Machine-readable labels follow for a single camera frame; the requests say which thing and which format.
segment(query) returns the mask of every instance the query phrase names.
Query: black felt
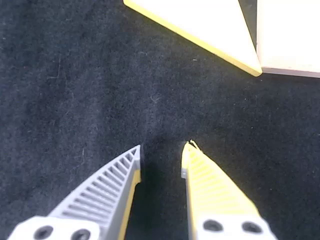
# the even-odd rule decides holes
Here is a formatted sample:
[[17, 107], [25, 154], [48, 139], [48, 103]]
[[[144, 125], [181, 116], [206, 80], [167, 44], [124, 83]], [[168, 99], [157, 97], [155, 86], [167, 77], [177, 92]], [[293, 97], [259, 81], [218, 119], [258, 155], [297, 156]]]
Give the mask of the black felt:
[[[256, 3], [240, 2], [255, 39]], [[317, 239], [319, 89], [315, 78], [250, 76], [121, 0], [2, 0], [0, 239], [140, 143], [126, 239], [187, 239], [177, 155], [189, 139], [279, 240]]]

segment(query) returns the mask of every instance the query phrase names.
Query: yellow block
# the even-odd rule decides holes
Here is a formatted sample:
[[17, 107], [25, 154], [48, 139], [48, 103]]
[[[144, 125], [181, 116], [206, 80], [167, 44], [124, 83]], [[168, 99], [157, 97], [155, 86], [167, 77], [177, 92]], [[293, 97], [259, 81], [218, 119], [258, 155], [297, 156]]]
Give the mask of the yellow block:
[[192, 234], [202, 215], [260, 216], [256, 206], [198, 146], [187, 142], [181, 160]]
[[238, 0], [123, 0], [123, 2], [253, 76], [262, 74]]

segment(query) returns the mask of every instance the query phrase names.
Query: wooden block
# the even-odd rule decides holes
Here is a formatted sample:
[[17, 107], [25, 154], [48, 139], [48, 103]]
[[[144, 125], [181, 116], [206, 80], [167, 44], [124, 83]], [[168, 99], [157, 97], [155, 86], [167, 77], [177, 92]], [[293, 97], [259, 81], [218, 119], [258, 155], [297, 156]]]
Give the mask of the wooden block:
[[238, 0], [123, 0], [124, 4], [242, 70], [262, 69]]
[[320, 78], [320, 0], [258, 0], [257, 54], [264, 73]]

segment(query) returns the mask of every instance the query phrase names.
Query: yellow edge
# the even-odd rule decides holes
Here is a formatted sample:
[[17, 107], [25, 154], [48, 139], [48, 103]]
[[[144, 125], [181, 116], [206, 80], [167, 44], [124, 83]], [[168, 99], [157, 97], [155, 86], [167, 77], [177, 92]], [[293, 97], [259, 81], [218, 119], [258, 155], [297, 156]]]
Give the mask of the yellow edge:
[[125, 234], [126, 234], [126, 229], [127, 229], [127, 225], [128, 225], [131, 205], [132, 205], [132, 201], [134, 199], [135, 187], [138, 183], [140, 183], [140, 181], [141, 181], [141, 175], [140, 175], [140, 169], [139, 169], [139, 170], [136, 170], [133, 174], [130, 192], [128, 195], [128, 199], [126, 201], [126, 206], [125, 206], [125, 210], [124, 210], [124, 214], [123, 214], [123, 218], [122, 218], [122, 223], [121, 223], [121, 227], [120, 227], [120, 231], [119, 231], [119, 235], [118, 235], [118, 240], [125, 239]]
[[171, 31], [181, 35], [182, 37], [188, 39], [189, 41], [197, 44], [198, 46], [208, 50], [209, 52], [219, 56], [220, 58], [226, 60], [227, 62], [237, 66], [238, 68], [246, 71], [247, 73], [255, 76], [255, 77], [258, 77], [262, 74], [262, 69], [259, 68], [259, 69], [255, 69], [253, 67], [250, 67], [248, 65], [245, 65], [243, 64], [241, 61], [227, 55], [225, 52], [219, 50], [218, 48], [215, 48], [213, 46], [211, 46], [210, 44], [202, 41], [201, 39], [187, 33], [186, 31], [182, 30], [181, 28], [171, 24], [170, 22], [164, 20], [163, 18], [161, 17], [158, 17], [157, 15], [153, 14], [152, 12], [146, 10], [145, 8], [135, 4], [134, 2], [130, 1], [130, 0], [123, 0], [123, 3], [128, 6], [129, 8], [132, 8], [133, 10], [141, 13], [142, 15], [152, 19], [153, 21], [161, 24], [162, 26], [170, 29]]

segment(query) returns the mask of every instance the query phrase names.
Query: screw hole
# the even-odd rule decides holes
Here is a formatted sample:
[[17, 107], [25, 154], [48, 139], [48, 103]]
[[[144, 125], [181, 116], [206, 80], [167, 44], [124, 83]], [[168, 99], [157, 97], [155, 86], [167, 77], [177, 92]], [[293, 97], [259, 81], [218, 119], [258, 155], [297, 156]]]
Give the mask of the screw hole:
[[90, 232], [87, 229], [80, 229], [72, 234], [71, 240], [88, 240]]
[[33, 238], [36, 240], [46, 239], [51, 235], [53, 230], [52, 226], [42, 226], [34, 233]]
[[224, 228], [221, 225], [221, 223], [219, 223], [219, 222], [217, 222], [215, 220], [207, 220], [207, 221], [205, 221], [204, 224], [203, 224], [203, 228], [205, 230], [212, 231], [212, 232], [220, 232], [220, 231], [224, 230]]
[[250, 222], [250, 221], [246, 221], [242, 224], [242, 229], [245, 232], [249, 232], [249, 233], [255, 233], [255, 234], [260, 234], [262, 233], [262, 229], [261, 227], [259, 227], [257, 224]]

